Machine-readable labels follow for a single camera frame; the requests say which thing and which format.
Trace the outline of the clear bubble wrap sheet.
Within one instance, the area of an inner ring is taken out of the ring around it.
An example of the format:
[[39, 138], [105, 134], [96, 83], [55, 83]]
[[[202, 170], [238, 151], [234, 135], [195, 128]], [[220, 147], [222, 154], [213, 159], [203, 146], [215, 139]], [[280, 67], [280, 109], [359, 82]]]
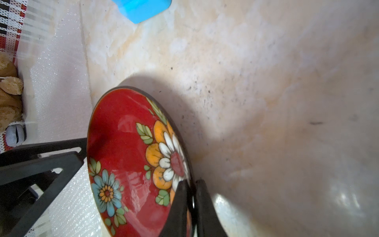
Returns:
[[[28, 1], [17, 64], [26, 144], [86, 137], [93, 107], [79, 1]], [[83, 165], [27, 236], [100, 237], [101, 226]]]

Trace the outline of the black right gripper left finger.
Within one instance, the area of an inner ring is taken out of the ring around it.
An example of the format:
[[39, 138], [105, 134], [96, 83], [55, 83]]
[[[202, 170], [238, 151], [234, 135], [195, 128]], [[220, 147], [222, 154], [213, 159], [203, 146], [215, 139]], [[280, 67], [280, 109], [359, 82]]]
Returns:
[[186, 180], [178, 183], [169, 215], [160, 237], [192, 236], [192, 195]]

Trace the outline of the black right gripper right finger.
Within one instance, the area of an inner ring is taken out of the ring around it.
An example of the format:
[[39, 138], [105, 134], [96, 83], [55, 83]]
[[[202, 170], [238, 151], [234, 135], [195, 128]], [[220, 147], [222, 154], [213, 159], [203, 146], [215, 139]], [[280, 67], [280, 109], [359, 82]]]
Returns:
[[195, 183], [195, 212], [198, 237], [227, 237], [203, 179]]

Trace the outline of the red floral dinner plate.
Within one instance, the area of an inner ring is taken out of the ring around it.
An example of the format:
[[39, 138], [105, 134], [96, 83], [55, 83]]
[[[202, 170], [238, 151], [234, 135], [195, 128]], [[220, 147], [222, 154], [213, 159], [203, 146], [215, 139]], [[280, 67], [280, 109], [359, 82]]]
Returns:
[[113, 237], [157, 237], [178, 183], [191, 180], [174, 122], [152, 96], [134, 87], [114, 88], [96, 104], [87, 158], [93, 197]]

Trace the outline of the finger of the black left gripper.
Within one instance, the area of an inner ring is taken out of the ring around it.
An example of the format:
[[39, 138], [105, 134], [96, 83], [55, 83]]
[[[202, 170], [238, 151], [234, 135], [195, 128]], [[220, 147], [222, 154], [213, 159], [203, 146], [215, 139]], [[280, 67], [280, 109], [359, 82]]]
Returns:
[[2, 237], [23, 237], [42, 216], [84, 164], [77, 152], [57, 154], [50, 157], [21, 162], [1, 167], [1, 185], [40, 175], [55, 168], [62, 171], [34, 203], [22, 200], [13, 210], [1, 211]]
[[87, 138], [65, 141], [21, 145], [1, 153], [1, 167], [33, 160], [35, 156], [44, 153], [81, 148], [79, 154], [86, 157]]

